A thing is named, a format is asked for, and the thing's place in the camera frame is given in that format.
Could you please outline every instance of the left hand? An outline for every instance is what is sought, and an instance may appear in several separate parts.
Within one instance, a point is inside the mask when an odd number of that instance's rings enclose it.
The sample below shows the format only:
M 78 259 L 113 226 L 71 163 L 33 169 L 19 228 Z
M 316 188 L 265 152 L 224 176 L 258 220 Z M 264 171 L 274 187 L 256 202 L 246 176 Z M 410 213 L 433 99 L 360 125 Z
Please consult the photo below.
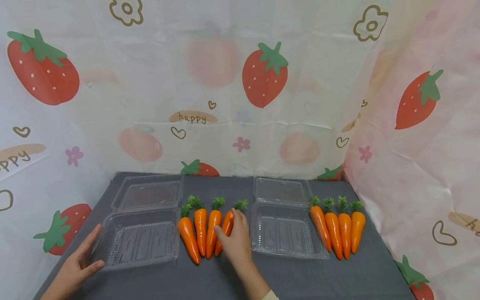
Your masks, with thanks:
M 102 226 L 98 224 L 78 249 L 67 258 L 40 300 L 68 299 L 87 278 L 105 266 L 104 261 L 97 261 L 89 266 L 86 265 L 86 259 L 92 251 L 92 244 L 101 230 Z

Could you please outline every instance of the open plastic box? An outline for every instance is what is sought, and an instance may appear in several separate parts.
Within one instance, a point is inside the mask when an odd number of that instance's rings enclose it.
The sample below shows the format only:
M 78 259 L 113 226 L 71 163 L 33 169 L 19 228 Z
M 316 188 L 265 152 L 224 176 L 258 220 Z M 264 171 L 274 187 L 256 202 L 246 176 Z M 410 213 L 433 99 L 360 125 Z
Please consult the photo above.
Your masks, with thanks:
M 93 261 L 102 270 L 167 262 L 178 258 L 177 221 L 182 175 L 152 175 L 124 179 L 103 222 Z
M 253 179 L 252 250 L 294 258 L 328 259 L 310 219 L 305 180 Z

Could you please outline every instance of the pink flower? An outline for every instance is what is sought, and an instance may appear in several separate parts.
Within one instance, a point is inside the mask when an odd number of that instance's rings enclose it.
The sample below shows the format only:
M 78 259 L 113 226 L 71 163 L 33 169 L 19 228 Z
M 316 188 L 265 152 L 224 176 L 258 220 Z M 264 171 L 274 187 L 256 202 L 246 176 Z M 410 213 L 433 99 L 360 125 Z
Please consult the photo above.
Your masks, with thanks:
M 84 153 L 80 151 L 80 148 L 75 146 L 71 150 L 65 150 L 65 154 L 68 156 L 68 165 L 74 164 L 78 167 L 78 159 L 84 156 Z
M 234 148 L 238 147 L 239 152 L 242 152 L 243 149 L 250 149 L 250 140 L 244 140 L 241 136 L 238 137 L 237 142 L 232 145 Z
M 364 160 L 366 164 L 368 164 L 368 160 L 372 157 L 372 153 L 370 151 L 370 146 L 366 146 L 365 149 L 359 148 L 361 153 L 360 160 Z

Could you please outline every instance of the strawberry print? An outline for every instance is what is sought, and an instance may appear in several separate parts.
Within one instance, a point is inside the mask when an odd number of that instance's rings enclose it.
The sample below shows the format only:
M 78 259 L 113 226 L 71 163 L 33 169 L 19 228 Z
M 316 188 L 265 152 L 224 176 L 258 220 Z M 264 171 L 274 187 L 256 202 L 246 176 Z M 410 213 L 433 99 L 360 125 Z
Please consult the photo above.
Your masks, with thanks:
M 416 300 L 435 299 L 432 289 L 427 285 L 430 281 L 408 264 L 408 259 L 405 255 L 403 256 L 401 263 L 397 261 L 395 261 L 395 263 L 402 273 L 403 278 L 405 278 L 405 281 L 408 283 Z
M 317 180 L 323 181 L 336 181 L 340 180 L 340 176 L 342 175 L 343 165 L 340 165 L 338 168 L 330 170 L 329 168 L 325 168 L 325 173 L 319 175 Z
M 280 54 L 281 42 L 275 49 L 264 43 L 258 44 L 259 50 L 250 54 L 243 65 L 243 89 L 248 100 L 258 108 L 264 108 L 272 102 L 287 83 L 288 62 Z
M 9 31 L 13 39 L 7 54 L 13 71 L 25 89 L 38 101 L 58 105 L 70 101 L 78 92 L 78 72 L 62 51 L 45 43 L 40 31 L 29 37 Z
M 35 235 L 34 239 L 44 239 L 43 251 L 53 255 L 62 255 L 87 220 L 92 209 L 88 204 L 77 204 L 60 210 L 53 215 L 52 225 L 47 232 Z
M 220 176 L 220 173 L 214 167 L 201 163 L 199 159 L 194 160 L 189 165 L 183 161 L 181 163 L 183 165 L 183 169 L 180 171 L 180 174 L 194 176 Z
M 398 106 L 395 129 L 410 128 L 428 118 L 440 100 L 436 81 L 443 72 L 425 72 L 408 85 Z

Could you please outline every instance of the gray tablecloth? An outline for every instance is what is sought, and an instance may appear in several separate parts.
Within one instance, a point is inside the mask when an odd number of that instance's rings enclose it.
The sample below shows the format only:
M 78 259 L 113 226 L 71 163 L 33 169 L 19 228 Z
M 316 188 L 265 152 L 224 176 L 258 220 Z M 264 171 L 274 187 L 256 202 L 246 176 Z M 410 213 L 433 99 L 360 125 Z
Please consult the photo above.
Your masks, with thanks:
M 93 209 L 65 254 L 53 268 L 35 299 L 52 282 L 65 259 L 80 245 L 97 223 L 112 212 L 111 201 L 127 176 L 119 173 Z M 352 187 L 341 181 L 310 181 L 314 195 L 321 199 L 346 196 L 358 200 Z M 183 195 L 198 195 L 211 205 L 214 197 L 224 196 L 225 214 L 235 200 L 252 199 L 252 178 L 186 176 Z M 250 221 L 251 203 L 246 210 Z M 367 222 L 360 248 L 348 261 L 339 261 L 333 253 L 328 260 L 299 260 L 253 252 L 253 260 L 271 289 L 280 299 L 335 300 L 412 300 L 406 282 L 372 221 Z M 180 255 L 172 263 L 154 264 L 119 271 L 100 272 L 88 279 L 73 299 L 247 299 L 240 280 L 224 254 L 192 263 L 180 244 Z

